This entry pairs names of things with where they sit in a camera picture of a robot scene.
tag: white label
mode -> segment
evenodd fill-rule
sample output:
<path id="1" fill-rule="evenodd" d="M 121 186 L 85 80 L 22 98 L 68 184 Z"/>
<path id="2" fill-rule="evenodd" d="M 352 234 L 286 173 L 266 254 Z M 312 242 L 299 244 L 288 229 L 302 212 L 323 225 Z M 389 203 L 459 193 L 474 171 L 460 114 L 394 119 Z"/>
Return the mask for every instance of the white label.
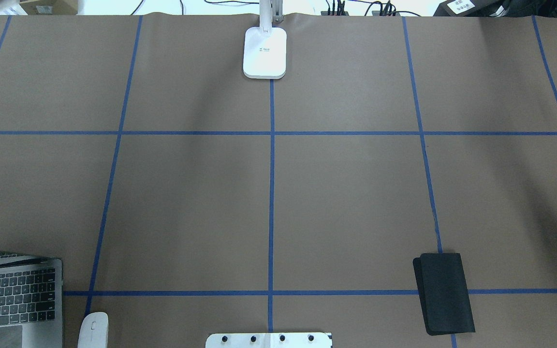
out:
<path id="1" fill-rule="evenodd" d="M 36 6 L 36 11 L 40 14 L 53 14 L 53 6 Z"/>
<path id="2" fill-rule="evenodd" d="M 464 13 L 469 9 L 473 9 L 475 6 L 470 0 L 456 0 L 448 3 L 448 7 L 453 10 L 455 14 Z"/>

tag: computer mouse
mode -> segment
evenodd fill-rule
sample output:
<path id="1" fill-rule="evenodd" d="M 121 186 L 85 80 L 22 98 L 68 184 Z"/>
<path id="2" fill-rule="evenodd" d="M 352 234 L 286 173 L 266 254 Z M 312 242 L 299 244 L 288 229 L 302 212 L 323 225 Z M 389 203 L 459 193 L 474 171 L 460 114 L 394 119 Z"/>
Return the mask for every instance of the computer mouse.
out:
<path id="1" fill-rule="evenodd" d="M 109 339 L 109 317 L 99 311 L 90 313 L 83 320 L 77 348 L 106 348 Z"/>

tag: black wallet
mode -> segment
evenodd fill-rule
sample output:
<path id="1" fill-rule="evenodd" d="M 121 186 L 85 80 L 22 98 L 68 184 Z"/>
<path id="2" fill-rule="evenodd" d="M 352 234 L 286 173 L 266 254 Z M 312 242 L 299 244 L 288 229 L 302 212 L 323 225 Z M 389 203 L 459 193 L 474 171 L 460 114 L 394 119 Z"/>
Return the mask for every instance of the black wallet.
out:
<path id="1" fill-rule="evenodd" d="M 427 334 L 476 332 L 461 255 L 422 254 L 413 265 Z"/>

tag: white desk lamp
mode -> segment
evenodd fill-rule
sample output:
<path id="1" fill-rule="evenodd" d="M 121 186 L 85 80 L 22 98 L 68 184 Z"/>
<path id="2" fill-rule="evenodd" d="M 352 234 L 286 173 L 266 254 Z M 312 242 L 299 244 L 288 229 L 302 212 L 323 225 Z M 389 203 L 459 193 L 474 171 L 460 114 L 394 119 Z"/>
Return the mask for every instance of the white desk lamp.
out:
<path id="1" fill-rule="evenodd" d="M 251 79 L 280 79 L 287 67 L 287 33 L 272 27 L 283 21 L 283 0 L 259 0 L 259 26 L 246 31 L 244 75 Z"/>

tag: silver laptop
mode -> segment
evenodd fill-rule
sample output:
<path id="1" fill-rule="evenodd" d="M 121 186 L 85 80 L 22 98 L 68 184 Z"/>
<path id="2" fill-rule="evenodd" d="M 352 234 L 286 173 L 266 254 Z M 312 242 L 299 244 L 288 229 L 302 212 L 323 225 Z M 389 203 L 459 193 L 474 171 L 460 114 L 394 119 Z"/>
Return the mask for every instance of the silver laptop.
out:
<path id="1" fill-rule="evenodd" d="M 62 346 L 61 260 L 0 251 L 0 347 Z"/>

